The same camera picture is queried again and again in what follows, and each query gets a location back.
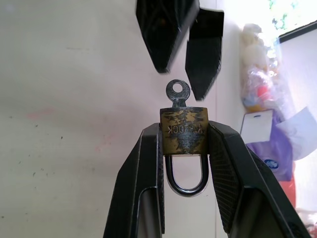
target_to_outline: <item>padlock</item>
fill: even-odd
[[[160,123],[164,155],[208,153],[207,108],[164,108]]]
[[[181,92],[175,92],[173,86],[180,84]],[[165,155],[166,175],[170,187],[179,195],[192,197],[204,191],[208,183],[208,111],[207,108],[187,107],[190,88],[182,80],[175,79],[166,87],[166,94],[173,102],[172,108],[160,110],[160,126],[163,134],[163,154]],[[173,173],[173,155],[199,154],[202,177],[197,186],[182,188]]]

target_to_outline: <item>dirty brass surface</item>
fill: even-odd
[[[208,154],[207,108],[179,107],[160,110],[163,154]]]

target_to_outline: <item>black frame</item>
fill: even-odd
[[[301,26],[301,27],[296,28],[292,31],[286,32],[283,35],[280,35],[279,41],[280,41],[280,43],[283,43],[285,41],[294,39],[295,37],[304,35],[305,33],[311,32],[311,31],[316,30],[316,29],[317,29],[317,20],[310,23],[310,24],[307,24],[305,26]]]

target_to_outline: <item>white label tag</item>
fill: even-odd
[[[244,143],[269,141],[272,130],[273,110],[245,114],[241,137]]]

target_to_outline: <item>red object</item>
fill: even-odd
[[[283,191],[285,192],[288,200],[292,203],[293,207],[296,208],[296,189],[294,179],[295,163],[293,163],[293,174],[290,181],[279,182]]]
[[[267,86],[258,87],[258,97],[262,100],[267,100],[270,98],[269,90]]]

